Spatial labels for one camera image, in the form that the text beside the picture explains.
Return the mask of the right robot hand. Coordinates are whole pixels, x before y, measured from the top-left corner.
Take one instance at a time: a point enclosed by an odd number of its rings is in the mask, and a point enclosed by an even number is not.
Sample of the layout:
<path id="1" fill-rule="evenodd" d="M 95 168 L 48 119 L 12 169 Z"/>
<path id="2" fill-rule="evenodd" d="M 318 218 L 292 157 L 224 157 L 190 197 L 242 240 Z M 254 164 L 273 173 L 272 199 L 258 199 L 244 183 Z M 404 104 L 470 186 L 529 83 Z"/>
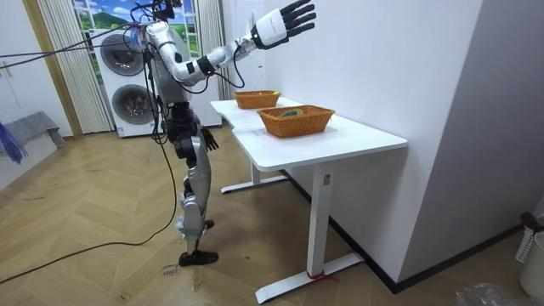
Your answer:
<path id="1" fill-rule="evenodd" d="M 312 30 L 317 17 L 310 0 L 299 0 L 284 8 L 275 9 L 259 19 L 251 29 L 252 41 L 257 49 L 268 50 L 292 37 Z"/>

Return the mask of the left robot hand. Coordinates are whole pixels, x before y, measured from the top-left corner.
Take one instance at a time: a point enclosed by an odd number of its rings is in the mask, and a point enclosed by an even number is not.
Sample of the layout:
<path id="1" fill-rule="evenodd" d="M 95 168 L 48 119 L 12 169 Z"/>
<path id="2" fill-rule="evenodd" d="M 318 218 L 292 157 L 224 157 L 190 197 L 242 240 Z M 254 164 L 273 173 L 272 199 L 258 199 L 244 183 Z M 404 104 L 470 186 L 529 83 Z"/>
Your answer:
<path id="1" fill-rule="evenodd" d="M 213 134 L 206 127 L 201 128 L 201 135 L 204 138 L 208 150 L 217 150 L 219 148 Z"/>

